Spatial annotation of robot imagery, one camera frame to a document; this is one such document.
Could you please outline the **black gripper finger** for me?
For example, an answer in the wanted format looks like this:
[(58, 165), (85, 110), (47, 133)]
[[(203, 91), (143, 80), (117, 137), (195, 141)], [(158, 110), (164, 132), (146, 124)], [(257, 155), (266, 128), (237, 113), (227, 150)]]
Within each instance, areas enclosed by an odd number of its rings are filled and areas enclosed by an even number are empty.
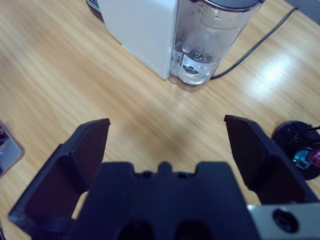
[(79, 125), (47, 159), (8, 219), (31, 237), (67, 236), (78, 201), (102, 163), (109, 126), (108, 118)]
[(224, 121), (243, 182), (261, 204), (319, 202), (302, 174), (255, 121), (234, 115), (225, 115)]

